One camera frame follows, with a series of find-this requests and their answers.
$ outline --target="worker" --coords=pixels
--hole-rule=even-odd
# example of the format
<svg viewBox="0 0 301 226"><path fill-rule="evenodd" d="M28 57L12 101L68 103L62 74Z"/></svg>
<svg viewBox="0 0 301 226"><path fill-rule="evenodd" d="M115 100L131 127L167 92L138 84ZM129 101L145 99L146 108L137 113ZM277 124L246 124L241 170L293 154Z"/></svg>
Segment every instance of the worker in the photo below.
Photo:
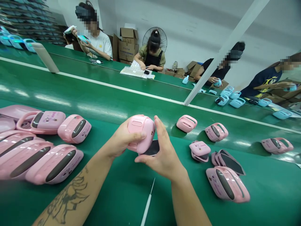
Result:
<svg viewBox="0 0 301 226"><path fill-rule="evenodd" d="M160 44L161 37L159 31L155 29L151 33L147 44L142 46L134 57L134 60L140 64L142 70L163 71L166 60Z"/></svg>
<svg viewBox="0 0 301 226"><path fill-rule="evenodd" d="M219 64L217 69L213 72L211 77L208 79L208 81L205 83L206 86L211 86L213 83L216 83L220 80L223 80L227 74L227 72L230 70L230 65L234 61L237 61L241 58L243 51L245 50L245 43L244 42L237 42L233 48L230 50L229 54L226 56L226 58ZM194 76L195 82L198 82L204 72L207 70L211 62L213 61L213 58L206 60L200 69L197 71L197 73Z"/></svg>
<svg viewBox="0 0 301 226"><path fill-rule="evenodd" d="M71 30L72 34L80 43L82 50L91 57L96 55L101 56L108 61L111 60L111 41L103 30L99 28L97 14L90 1L86 1L86 3L81 2L78 6L76 6L76 15L77 18L85 24L86 30L84 30L83 35L90 40L90 43L88 44L82 42L77 36L77 29L73 28Z"/></svg>
<svg viewBox="0 0 301 226"><path fill-rule="evenodd" d="M129 121L130 119L119 126L83 170L41 213L34 226L82 226L84 224L114 159L125 151L129 143L139 142L146 137L146 133L129 133ZM135 162L146 164L171 181L173 209L178 226L211 225L190 182L187 170L180 162L165 126L157 116L155 116L155 125L160 146L158 154L154 157L140 155Z"/></svg>
<svg viewBox="0 0 301 226"><path fill-rule="evenodd" d="M241 91L242 97L261 98L269 89L283 89L294 85L291 82L279 82L282 71L290 71L301 63L301 54L295 54L281 60L259 72L250 84Z"/></svg>

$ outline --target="tattooed arm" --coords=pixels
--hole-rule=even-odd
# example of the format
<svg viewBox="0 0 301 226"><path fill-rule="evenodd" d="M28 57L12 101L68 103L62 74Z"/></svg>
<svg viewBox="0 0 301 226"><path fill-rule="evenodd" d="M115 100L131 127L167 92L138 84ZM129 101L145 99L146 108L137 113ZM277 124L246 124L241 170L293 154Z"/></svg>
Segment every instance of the tattooed arm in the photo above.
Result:
<svg viewBox="0 0 301 226"><path fill-rule="evenodd" d="M129 119L90 159L84 169L58 194L33 226L82 226L88 217L115 157L129 143L140 141L146 134L129 134Z"/></svg>

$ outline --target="white pillar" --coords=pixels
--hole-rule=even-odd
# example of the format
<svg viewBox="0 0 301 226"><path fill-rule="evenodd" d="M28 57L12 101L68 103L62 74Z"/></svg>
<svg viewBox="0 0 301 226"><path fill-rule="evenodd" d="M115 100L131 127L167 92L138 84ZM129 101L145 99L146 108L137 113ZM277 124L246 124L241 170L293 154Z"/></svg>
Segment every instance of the white pillar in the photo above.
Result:
<svg viewBox="0 0 301 226"><path fill-rule="evenodd" d="M243 18L237 24L236 28L232 31L229 38L223 44L222 48L219 50L219 53L214 58L212 63L209 65L207 70L202 75L201 79L194 87L194 89L190 92L186 100L184 101L184 105L188 105L193 98L196 96L198 91L203 87L212 73L216 70L216 67L223 61L225 56L228 55L229 50L235 45L235 43L240 39L240 37L246 32L249 26L253 23L259 13L263 10L263 8L267 5L270 0L254 0L248 11L245 13Z"/></svg>

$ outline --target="woman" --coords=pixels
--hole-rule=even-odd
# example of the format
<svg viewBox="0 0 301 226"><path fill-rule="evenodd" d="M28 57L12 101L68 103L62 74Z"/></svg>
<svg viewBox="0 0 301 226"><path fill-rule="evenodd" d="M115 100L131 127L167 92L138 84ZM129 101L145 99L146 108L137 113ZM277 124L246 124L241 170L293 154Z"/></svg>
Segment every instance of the woman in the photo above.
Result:
<svg viewBox="0 0 301 226"><path fill-rule="evenodd" d="M217 67L217 69L213 72L211 77L208 79L208 81L205 83L206 86L211 86L213 83L218 82L218 79L223 80L230 70L230 64L233 61L237 61L241 58L243 51L245 50L245 43L244 42L237 42L231 51L229 52L228 56L225 60L223 60L220 65ZM206 60L205 63L201 66L201 68L197 71L197 73L194 76L195 82L198 82L204 72L207 70L211 62L213 61L213 58Z"/></svg>
<svg viewBox="0 0 301 226"><path fill-rule="evenodd" d="M140 64L142 70L148 69L155 72L163 71L166 63L165 54L160 48L161 38L157 29L153 30L146 45L139 49L134 60Z"/></svg>
<svg viewBox="0 0 301 226"><path fill-rule="evenodd" d="M290 56L288 59L284 59L270 67L259 72L250 84L241 91L242 97L257 97L261 98L265 92L269 89L283 89L289 88L293 85L290 82L278 83L282 71L290 71L301 64L301 54L297 53Z"/></svg>
<svg viewBox="0 0 301 226"><path fill-rule="evenodd" d="M77 38L82 50L88 55L97 55L111 60L112 58L112 45L109 37L103 33L103 30L99 28L99 22L97 21L97 14L89 1L86 3L80 3L76 7L77 18L84 22L86 30L84 36L86 36L91 43L82 42L77 36L77 30L72 29L72 34Z"/></svg>

